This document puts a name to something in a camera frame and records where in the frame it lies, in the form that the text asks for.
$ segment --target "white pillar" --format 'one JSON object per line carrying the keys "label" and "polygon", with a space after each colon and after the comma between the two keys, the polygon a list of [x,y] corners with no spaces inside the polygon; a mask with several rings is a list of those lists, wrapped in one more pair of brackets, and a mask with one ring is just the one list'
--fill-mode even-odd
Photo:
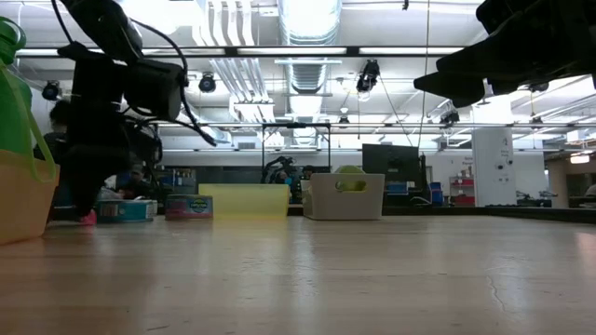
{"label": "white pillar", "polygon": [[[512,122],[508,96],[472,106],[474,123]],[[511,128],[477,128],[472,131],[476,206],[516,205],[515,159]]]}

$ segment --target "table surface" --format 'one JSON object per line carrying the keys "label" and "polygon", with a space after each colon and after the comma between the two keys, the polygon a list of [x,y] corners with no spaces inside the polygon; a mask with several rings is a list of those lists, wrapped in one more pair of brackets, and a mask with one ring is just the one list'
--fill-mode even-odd
{"label": "table surface", "polygon": [[0,247],[0,334],[593,334],[596,226],[65,227]]}

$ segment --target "black monitor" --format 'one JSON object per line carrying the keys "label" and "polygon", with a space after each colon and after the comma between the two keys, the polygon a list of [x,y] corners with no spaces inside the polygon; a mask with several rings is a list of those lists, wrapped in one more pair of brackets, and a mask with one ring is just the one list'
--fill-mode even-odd
{"label": "black monitor", "polygon": [[421,185],[418,148],[412,146],[362,144],[362,169],[386,175],[386,181],[414,181]]}

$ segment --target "green bottle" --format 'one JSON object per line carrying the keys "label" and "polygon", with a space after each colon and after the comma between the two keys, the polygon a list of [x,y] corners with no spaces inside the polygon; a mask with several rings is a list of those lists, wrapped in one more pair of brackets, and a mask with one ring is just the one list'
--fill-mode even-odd
{"label": "green bottle", "polygon": [[17,50],[24,48],[25,43],[24,31],[12,20],[0,17],[0,150],[25,155],[29,159],[33,177],[42,181],[35,167],[31,140],[33,132],[39,148],[50,164],[48,181],[53,181],[56,167],[31,113],[31,89],[7,68],[15,60]]}

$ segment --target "yellow plastic bin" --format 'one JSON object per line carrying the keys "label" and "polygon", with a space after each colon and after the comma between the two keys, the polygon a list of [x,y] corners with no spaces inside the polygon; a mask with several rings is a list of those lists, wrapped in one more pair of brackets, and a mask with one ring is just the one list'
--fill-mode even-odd
{"label": "yellow plastic bin", "polygon": [[217,219],[280,219],[288,216],[290,188],[285,184],[199,184],[199,195],[213,197]]}
{"label": "yellow plastic bin", "polygon": [[[35,164],[40,178],[52,178],[48,162],[35,160]],[[58,178],[37,181],[27,157],[0,151],[0,184],[0,245],[41,236]]]}
{"label": "yellow plastic bin", "polygon": [[[303,205],[305,216],[309,219],[381,219],[385,175],[315,173],[306,186]],[[350,187],[359,191],[345,191]]]}

